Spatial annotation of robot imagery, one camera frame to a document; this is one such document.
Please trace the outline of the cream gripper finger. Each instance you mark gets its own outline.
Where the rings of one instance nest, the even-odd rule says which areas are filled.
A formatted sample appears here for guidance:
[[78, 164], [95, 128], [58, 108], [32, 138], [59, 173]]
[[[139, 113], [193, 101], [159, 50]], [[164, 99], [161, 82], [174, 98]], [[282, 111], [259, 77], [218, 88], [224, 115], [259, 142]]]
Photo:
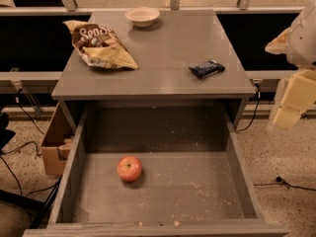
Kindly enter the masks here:
[[282, 31], [276, 38], [266, 45], [265, 52], [275, 55], [286, 54], [288, 35], [289, 29]]
[[316, 71], [301, 69], [282, 78], [276, 88], [275, 105], [270, 114], [272, 130], [289, 130], [316, 102]]

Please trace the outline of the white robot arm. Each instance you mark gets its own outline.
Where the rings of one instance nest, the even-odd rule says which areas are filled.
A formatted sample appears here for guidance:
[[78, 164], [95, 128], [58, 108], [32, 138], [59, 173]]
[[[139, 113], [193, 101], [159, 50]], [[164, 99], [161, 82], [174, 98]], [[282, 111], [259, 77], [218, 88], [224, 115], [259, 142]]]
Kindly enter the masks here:
[[316, 0], [310, 1], [265, 51], [284, 54], [287, 62], [298, 68], [291, 76], [281, 78], [276, 87], [269, 131], [281, 133], [292, 129], [316, 103]]

